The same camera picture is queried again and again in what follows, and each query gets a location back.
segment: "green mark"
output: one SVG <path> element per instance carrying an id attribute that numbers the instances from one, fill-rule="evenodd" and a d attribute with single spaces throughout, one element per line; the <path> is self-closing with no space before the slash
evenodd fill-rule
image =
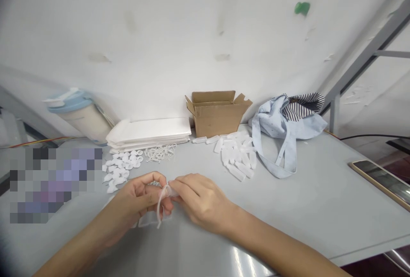
<path id="1" fill-rule="evenodd" d="M 301 3 L 298 2 L 295 6 L 295 14 L 303 14 L 306 16 L 310 9 L 310 3 Z"/>

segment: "stack of white paper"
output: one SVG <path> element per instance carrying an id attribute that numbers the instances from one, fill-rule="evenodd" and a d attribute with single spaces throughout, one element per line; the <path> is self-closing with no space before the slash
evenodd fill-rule
<path id="1" fill-rule="evenodd" d="M 120 152 L 189 141 L 188 118 L 130 122 L 122 120 L 107 135 L 108 145 Z"/>

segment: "cardboard box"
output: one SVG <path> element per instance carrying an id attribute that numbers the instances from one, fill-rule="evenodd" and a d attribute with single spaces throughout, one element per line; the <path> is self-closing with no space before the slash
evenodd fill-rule
<path id="1" fill-rule="evenodd" d="M 252 105 L 241 93 L 235 91 L 192 92 L 187 108 L 193 115 L 197 137 L 212 137 L 236 132 L 243 114 Z"/>

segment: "hand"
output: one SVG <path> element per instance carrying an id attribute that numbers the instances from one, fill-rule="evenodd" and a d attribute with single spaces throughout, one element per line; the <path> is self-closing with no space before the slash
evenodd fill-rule
<path id="1" fill-rule="evenodd" d="M 184 208 L 193 223 L 217 234 L 230 229 L 238 207 L 212 180 L 200 174 L 188 174 L 168 184 L 179 194 L 172 201 Z"/>
<path id="2" fill-rule="evenodd" d="M 90 232 L 103 241 L 104 247 L 117 243 L 148 211 L 156 211 L 162 188 L 148 185 L 154 181 L 162 187 L 167 183 L 165 176 L 157 171 L 130 180 L 88 225 Z M 173 204 L 169 197 L 163 199 L 161 205 L 161 218 L 163 213 L 171 214 Z"/>

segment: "blue lid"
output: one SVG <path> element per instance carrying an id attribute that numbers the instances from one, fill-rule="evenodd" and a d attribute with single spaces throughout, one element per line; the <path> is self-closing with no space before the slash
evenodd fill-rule
<path id="1" fill-rule="evenodd" d="M 93 103 L 89 95 L 83 90 L 76 90 L 69 95 L 58 95 L 51 99 L 45 100 L 44 102 L 48 105 L 48 111 L 52 113 L 67 113 L 85 108 Z"/>

